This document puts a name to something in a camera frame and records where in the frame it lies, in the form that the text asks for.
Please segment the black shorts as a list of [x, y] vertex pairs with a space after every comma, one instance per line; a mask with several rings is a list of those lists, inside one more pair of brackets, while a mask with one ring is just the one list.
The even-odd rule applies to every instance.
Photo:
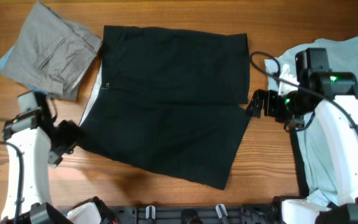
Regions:
[[84, 150], [226, 187], [250, 121], [246, 34], [105, 26], [101, 68]]

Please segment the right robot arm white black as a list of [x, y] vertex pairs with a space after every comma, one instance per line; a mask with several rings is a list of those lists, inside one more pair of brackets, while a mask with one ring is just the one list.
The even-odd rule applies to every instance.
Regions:
[[295, 55], [296, 80], [282, 71], [269, 74], [280, 91], [257, 90], [248, 104], [253, 117], [274, 117], [290, 133], [308, 125], [312, 112], [326, 136], [336, 174], [337, 207], [329, 208], [300, 197], [275, 197], [270, 217], [280, 223], [358, 223], [358, 81], [351, 72], [334, 72], [324, 48]]

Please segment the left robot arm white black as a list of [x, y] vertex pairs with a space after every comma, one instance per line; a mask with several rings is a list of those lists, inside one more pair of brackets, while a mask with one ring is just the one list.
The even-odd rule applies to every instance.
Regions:
[[17, 97], [20, 113], [7, 121], [2, 138], [9, 154], [9, 183], [1, 218], [13, 219], [34, 204], [51, 203], [48, 167], [57, 167], [83, 137], [72, 120], [54, 125], [47, 98], [28, 91]]

